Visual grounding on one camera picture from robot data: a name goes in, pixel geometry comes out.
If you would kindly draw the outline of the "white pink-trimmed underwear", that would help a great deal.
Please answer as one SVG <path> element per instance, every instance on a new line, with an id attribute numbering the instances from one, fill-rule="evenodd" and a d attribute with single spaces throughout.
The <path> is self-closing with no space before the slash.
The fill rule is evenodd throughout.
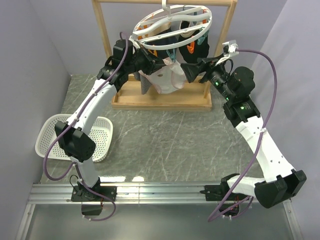
<path id="1" fill-rule="evenodd" d="M 187 78 L 180 67 L 180 63 L 177 60 L 176 62 L 165 60 L 164 63 L 166 66 L 151 75 L 146 75 L 142 71 L 139 71 L 139 73 L 152 83 L 158 94 L 170 94 L 182 89 Z"/>

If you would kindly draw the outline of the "white oval clip hanger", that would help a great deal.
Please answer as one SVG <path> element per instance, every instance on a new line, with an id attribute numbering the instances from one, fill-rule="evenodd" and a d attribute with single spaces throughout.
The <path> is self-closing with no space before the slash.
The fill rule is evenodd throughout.
<path id="1" fill-rule="evenodd" d="M 190 27 L 180 29 L 182 21 L 190 22 Z M 159 35 L 159 38 L 167 36 L 176 36 L 177 43 L 173 44 L 171 48 L 179 48 L 185 46 L 201 36 L 206 31 L 210 30 L 213 21 L 213 14 L 209 8 L 204 5 L 166 5 L 166 2 L 162 2 L 162 9 L 154 11 L 142 20 L 140 20 L 133 28 L 131 36 L 134 40 L 139 42 L 140 47 L 146 47 L 148 49 L 163 50 L 165 46 L 148 46 L 143 43 L 145 35 L 158 32 L 162 32 L 168 28 L 171 28 L 172 33 Z M 182 33 L 193 32 L 200 30 L 200 32 L 189 39 L 178 42 L 178 37 Z"/>

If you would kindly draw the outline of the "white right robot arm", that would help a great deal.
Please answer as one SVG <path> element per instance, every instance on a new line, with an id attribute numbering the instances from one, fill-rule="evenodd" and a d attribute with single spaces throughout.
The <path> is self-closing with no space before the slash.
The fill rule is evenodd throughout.
<path id="1" fill-rule="evenodd" d="M 216 57 L 204 58 L 198 63 L 183 63 L 181 68 L 189 83 L 202 74 L 199 82 L 210 82 L 226 100 L 224 114 L 245 139 L 262 169 L 262 178 L 247 177 L 242 173 L 223 177 L 219 189 L 213 193 L 226 200 L 237 194 L 255 197 L 267 209 L 294 197 L 307 176 L 283 156 L 266 128 L 266 120 L 252 101 L 254 72 L 240 66 L 229 73 Z"/>

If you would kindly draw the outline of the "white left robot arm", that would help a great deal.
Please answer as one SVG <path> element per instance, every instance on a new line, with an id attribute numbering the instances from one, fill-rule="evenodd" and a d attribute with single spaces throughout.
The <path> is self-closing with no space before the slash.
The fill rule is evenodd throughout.
<path id="1" fill-rule="evenodd" d="M 129 40 L 118 40 L 113 54 L 99 70 L 90 93 L 76 112 L 68 120 L 55 124 L 59 147 L 70 158 L 78 174 L 74 190 L 78 198 L 88 202 L 111 200 L 111 197 L 103 196 L 103 187 L 93 162 L 96 143 L 89 137 L 99 113 L 128 81 L 130 74 L 142 71 L 150 75 L 165 65 L 164 60 L 150 50 L 135 48 Z"/>

